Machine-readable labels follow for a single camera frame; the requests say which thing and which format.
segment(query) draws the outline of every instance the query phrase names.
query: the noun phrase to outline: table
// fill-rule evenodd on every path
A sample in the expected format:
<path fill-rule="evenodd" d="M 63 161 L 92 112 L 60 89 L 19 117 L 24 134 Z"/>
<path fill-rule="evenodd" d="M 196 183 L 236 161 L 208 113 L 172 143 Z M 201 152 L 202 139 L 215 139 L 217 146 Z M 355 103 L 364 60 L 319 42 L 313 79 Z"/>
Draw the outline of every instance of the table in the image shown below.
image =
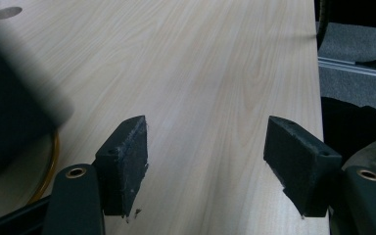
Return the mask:
<path fill-rule="evenodd" d="M 74 109 L 59 169 L 92 163 L 123 120 L 146 116 L 141 212 L 106 217 L 107 234 L 328 233 L 327 218 L 301 218 L 262 158 L 269 115 L 322 136 L 312 1 L 7 7 L 22 11 L 0 20 L 2 51 L 48 106 Z"/>

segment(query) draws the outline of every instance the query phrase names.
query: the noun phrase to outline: floor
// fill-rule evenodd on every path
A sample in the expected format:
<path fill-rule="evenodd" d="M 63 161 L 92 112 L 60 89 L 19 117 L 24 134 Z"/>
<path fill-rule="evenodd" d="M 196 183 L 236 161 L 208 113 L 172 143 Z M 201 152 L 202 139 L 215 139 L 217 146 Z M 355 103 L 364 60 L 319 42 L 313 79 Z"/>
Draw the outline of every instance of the floor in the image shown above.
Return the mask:
<path fill-rule="evenodd" d="M 376 28 L 330 23 L 319 57 L 346 62 L 376 60 Z M 376 75 L 319 68 L 321 95 L 376 108 Z"/>

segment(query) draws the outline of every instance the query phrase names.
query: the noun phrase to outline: yellow wire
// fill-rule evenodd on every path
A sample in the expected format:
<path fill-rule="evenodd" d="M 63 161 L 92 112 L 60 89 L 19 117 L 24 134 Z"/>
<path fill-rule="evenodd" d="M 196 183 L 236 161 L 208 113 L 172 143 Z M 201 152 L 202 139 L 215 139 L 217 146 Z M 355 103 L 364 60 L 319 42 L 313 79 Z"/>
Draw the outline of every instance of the yellow wire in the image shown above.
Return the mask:
<path fill-rule="evenodd" d="M 29 201 L 26 203 L 27 205 L 32 204 L 41 199 L 42 195 L 44 194 L 45 190 L 50 184 L 51 179 L 53 178 L 54 172 L 56 171 L 56 164 L 58 161 L 58 157 L 60 155 L 60 139 L 57 130 L 54 131 L 54 133 L 52 134 L 52 138 L 53 148 L 51 151 L 50 165 L 47 169 L 44 180 L 41 182 L 41 184 L 39 185 L 35 193 L 32 195 L 32 197 L 29 199 Z"/>

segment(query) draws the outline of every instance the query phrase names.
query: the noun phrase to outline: wood grain surface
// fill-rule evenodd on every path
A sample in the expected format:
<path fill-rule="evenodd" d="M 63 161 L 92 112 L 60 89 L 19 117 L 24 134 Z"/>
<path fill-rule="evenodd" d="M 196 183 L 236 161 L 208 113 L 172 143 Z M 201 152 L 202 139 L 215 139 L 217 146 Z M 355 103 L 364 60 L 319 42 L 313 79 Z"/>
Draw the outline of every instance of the wood grain surface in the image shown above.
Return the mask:
<path fill-rule="evenodd" d="M 106 217 L 107 234 L 328 234 L 262 158 L 270 115 L 322 136 L 313 1 L 0 1 L 13 6 L 1 50 L 52 109 L 73 107 L 59 169 L 146 116 L 141 212 Z"/>

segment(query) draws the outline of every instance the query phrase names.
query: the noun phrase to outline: metal strip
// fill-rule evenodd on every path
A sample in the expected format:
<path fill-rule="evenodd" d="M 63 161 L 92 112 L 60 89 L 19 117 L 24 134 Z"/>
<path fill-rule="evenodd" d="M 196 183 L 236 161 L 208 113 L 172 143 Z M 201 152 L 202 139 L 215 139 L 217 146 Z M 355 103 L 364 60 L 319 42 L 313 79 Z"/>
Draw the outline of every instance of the metal strip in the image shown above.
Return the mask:
<path fill-rule="evenodd" d="M 322 68 L 338 70 L 338 71 L 349 71 L 365 75 L 376 76 L 376 69 L 366 68 L 362 66 L 357 66 L 353 62 L 346 62 L 340 60 L 334 60 L 324 57 L 318 57 L 318 64 Z"/>

